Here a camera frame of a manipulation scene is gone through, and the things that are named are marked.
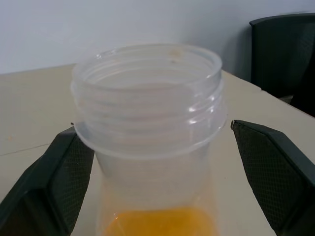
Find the table surface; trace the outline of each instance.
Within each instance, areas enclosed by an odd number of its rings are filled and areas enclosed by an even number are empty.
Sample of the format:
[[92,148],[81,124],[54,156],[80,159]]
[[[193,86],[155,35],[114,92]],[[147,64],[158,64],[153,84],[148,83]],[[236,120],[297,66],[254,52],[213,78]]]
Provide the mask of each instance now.
[[[71,69],[67,65],[0,75],[0,201],[54,137],[70,127],[75,114]],[[209,154],[221,236],[274,236],[247,182],[229,124],[241,119],[282,131],[315,163],[315,119],[255,85],[222,75],[229,115]],[[73,236],[95,235],[99,185],[94,161]]]

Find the plastic container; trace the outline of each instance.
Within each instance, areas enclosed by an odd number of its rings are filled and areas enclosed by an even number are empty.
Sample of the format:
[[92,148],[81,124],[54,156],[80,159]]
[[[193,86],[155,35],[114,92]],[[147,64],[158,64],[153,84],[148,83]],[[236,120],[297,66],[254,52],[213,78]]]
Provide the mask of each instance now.
[[95,150],[104,177],[98,233],[120,235],[113,231],[119,219],[121,235],[133,236],[133,221],[148,226],[151,219],[168,230],[162,222],[168,213],[173,220],[186,215],[182,225],[209,214],[204,204],[202,213],[190,207],[209,183],[209,143],[226,120],[222,88],[221,59],[194,46],[125,47],[75,66],[74,126]]

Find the orange liquid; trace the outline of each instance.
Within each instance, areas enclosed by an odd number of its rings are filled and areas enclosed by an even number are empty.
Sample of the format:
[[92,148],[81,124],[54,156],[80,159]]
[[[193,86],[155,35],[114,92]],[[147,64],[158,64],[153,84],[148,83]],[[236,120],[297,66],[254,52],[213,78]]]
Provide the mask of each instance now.
[[210,217],[195,208],[127,211],[117,215],[105,236],[217,236]]

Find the transparent plastic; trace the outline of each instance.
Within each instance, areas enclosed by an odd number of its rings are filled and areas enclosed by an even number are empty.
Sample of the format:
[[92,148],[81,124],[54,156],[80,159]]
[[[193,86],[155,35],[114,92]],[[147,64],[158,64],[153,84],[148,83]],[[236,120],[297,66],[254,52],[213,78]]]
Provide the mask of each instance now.
[[[158,225],[182,235],[191,225],[191,235],[214,235],[198,222],[211,214],[201,193],[209,143],[226,120],[222,88],[221,59],[194,46],[125,47],[75,66],[74,126],[103,171],[99,234],[154,236]],[[167,225],[168,217],[177,223]],[[147,225],[146,234],[132,222]]]

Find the white wall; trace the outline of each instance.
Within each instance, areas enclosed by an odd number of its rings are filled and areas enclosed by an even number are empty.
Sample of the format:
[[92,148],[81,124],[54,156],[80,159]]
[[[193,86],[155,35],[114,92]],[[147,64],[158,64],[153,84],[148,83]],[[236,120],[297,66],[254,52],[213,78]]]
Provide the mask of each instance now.
[[2,0],[0,73],[74,63],[138,43],[180,42],[217,52],[249,78],[249,21],[314,11],[314,0]]

